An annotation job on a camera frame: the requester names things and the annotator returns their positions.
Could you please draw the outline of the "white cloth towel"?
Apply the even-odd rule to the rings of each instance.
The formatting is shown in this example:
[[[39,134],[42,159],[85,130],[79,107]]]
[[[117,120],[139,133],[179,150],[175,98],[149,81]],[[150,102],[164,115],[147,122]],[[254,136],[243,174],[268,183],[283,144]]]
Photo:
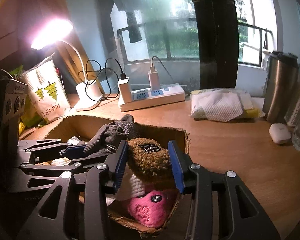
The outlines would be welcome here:
[[[127,172],[122,178],[122,183],[117,193],[106,195],[106,205],[111,205],[115,200],[125,201],[131,198],[144,196],[146,193],[144,183],[134,173]]]

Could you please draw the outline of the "white earbuds case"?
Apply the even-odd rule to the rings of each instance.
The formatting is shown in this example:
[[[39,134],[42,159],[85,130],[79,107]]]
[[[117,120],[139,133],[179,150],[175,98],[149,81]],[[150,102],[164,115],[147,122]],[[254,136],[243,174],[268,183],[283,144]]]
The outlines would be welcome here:
[[[269,135],[275,144],[281,145],[287,143],[291,139],[291,133],[287,126],[282,123],[271,124]]]

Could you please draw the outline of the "wet wipes pack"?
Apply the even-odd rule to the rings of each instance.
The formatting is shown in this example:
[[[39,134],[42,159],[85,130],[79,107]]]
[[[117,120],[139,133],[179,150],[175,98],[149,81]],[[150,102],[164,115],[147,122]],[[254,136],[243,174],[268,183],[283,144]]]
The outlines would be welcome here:
[[[198,120],[229,122],[265,116],[256,101],[245,90],[213,88],[194,90],[190,95],[190,117]]]

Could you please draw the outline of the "pink plush toy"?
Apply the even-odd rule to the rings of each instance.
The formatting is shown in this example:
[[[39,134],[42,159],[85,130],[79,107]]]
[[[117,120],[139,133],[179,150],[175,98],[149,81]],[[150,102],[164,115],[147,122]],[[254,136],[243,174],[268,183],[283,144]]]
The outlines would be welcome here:
[[[142,197],[125,200],[124,207],[141,225],[148,228],[160,228],[168,219],[177,198],[175,189],[153,190]]]

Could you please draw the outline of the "paper cup bag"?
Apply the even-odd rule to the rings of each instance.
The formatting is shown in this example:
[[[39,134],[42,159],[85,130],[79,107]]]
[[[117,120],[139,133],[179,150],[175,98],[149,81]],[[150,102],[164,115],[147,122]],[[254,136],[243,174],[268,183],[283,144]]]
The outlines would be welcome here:
[[[46,123],[59,119],[70,109],[51,55],[23,72],[21,80],[28,85],[30,100]]]

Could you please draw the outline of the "dark grey glove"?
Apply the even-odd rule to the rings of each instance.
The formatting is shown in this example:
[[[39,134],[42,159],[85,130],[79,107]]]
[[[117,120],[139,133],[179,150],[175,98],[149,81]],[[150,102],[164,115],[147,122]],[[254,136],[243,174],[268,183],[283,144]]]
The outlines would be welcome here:
[[[139,127],[130,114],[124,115],[119,121],[103,125],[95,136],[86,144],[85,156],[115,153],[122,140],[139,137]]]

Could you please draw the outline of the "cardboard box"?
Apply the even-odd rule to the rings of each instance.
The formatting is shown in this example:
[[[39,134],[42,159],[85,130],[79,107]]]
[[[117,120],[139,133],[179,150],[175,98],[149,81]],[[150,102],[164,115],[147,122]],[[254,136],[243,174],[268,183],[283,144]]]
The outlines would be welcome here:
[[[87,153],[114,151],[120,141],[128,142],[128,163],[122,184],[106,196],[114,231],[126,239],[183,239],[189,199],[175,187],[167,152],[170,140],[187,152],[185,130],[138,124],[131,115],[110,120],[87,115],[64,118],[45,135],[74,145],[86,143]]]

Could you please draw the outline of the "steel travel mug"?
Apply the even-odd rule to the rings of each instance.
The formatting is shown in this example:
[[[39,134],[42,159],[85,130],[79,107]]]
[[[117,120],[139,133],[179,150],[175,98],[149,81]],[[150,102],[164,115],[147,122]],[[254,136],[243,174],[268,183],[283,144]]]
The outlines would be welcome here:
[[[292,53],[273,51],[267,62],[268,76],[263,112],[267,122],[284,122],[300,73],[298,57]]]

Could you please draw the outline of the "brown plush toy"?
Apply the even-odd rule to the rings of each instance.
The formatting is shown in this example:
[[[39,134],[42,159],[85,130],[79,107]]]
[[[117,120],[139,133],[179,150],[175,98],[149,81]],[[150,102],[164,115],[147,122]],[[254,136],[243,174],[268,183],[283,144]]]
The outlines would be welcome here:
[[[173,179],[168,150],[148,138],[135,138],[128,141],[129,168],[138,179],[146,184],[160,183]]]

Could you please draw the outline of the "green snack bag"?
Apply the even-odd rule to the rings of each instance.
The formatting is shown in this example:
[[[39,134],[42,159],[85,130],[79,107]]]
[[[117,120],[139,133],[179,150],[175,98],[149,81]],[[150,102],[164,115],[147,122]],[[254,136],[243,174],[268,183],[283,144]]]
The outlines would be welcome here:
[[[23,72],[23,65],[20,65],[12,71],[9,71],[12,77],[18,81],[21,81],[21,75]],[[34,128],[40,125],[45,125],[45,121],[37,113],[29,95],[27,95],[24,103],[24,112],[20,117],[19,135],[21,135],[28,128]]]

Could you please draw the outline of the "hanging dark clothes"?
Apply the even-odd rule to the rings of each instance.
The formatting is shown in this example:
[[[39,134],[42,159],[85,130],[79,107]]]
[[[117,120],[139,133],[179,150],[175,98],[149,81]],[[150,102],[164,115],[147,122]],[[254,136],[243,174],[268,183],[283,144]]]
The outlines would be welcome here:
[[[129,39],[130,42],[136,43],[142,40],[139,28],[137,26],[134,11],[140,10],[142,0],[96,0],[98,13],[101,17],[101,32],[107,52],[111,53],[116,49],[115,33],[111,21],[111,12],[113,7],[117,7],[118,11],[126,13]]]

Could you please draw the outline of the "white power strip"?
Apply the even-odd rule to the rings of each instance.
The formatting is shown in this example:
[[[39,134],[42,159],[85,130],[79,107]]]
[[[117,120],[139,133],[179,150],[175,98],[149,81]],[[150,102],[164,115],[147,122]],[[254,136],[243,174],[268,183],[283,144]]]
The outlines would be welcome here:
[[[157,90],[151,90],[150,88],[133,90],[131,96],[132,101],[128,103],[125,103],[122,97],[119,98],[118,106],[121,112],[182,102],[185,100],[185,90],[181,85],[175,83],[162,85]]]

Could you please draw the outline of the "white desk lamp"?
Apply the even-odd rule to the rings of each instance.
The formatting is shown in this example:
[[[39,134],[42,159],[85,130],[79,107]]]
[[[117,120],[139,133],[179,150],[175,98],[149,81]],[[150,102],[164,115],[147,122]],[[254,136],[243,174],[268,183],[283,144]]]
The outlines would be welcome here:
[[[74,109],[77,112],[89,111],[99,106],[103,98],[97,79],[100,71],[94,71],[88,60],[84,62],[78,49],[66,40],[73,28],[73,24],[66,18],[52,18],[36,33],[31,48],[41,50],[51,45],[57,47],[69,72],[76,74],[79,81],[76,85],[79,101],[74,105]]]

